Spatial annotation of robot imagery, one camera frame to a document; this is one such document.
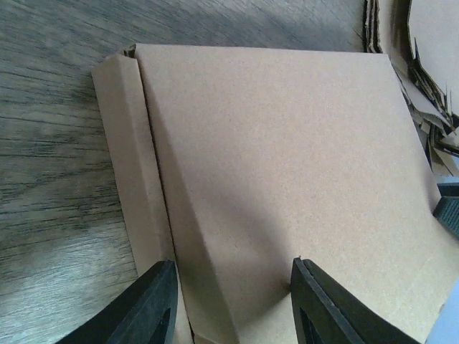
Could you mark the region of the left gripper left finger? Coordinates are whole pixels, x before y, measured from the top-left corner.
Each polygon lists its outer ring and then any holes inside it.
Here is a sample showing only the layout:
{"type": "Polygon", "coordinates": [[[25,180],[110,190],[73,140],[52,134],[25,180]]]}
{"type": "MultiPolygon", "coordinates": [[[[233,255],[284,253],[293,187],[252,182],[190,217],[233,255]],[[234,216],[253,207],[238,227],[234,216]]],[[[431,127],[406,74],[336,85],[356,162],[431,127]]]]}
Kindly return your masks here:
{"type": "Polygon", "coordinates": [[[175,262],[155,263],[60,343],[172,343],[178,306],[175,262]]]}

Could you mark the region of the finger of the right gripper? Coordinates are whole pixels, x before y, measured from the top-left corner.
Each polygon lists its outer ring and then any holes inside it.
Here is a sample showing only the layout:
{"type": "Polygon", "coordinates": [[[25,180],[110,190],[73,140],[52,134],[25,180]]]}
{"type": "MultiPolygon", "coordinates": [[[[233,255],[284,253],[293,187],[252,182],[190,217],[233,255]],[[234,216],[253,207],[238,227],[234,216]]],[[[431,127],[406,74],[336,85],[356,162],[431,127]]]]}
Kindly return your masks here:
{"type": "Polygon", "coordinates": [[[447,232],[458,239],[459,185],[458,183],[440,183],[437,187],[441,197],[433,211],[433,216],[447,232]]]}

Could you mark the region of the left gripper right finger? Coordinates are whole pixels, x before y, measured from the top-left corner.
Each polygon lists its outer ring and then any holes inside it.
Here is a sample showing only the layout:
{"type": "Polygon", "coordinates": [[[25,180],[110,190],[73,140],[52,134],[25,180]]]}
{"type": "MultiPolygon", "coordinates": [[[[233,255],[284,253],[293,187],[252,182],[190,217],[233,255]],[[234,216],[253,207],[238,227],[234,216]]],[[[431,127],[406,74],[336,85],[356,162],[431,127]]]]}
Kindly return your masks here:
{"type": "Polygon", "coordinates": [[[290,291],[299,343],[416,343],[309,259],[293,260],[290,291]]]}

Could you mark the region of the brown cardboard box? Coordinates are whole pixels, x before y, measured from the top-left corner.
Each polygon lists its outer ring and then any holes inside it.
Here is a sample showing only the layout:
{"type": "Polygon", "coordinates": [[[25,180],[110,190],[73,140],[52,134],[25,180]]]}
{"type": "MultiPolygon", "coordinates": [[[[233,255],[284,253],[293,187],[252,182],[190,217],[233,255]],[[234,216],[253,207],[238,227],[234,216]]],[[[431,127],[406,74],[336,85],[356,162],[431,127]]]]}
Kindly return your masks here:
{"type": "Polygon", "coordinates": [[[295,343],[296,257],[427,340],[458,242],[386,55],[137,44],[91,75],[136,268],[176,260],[180,342],[295,343]]]}

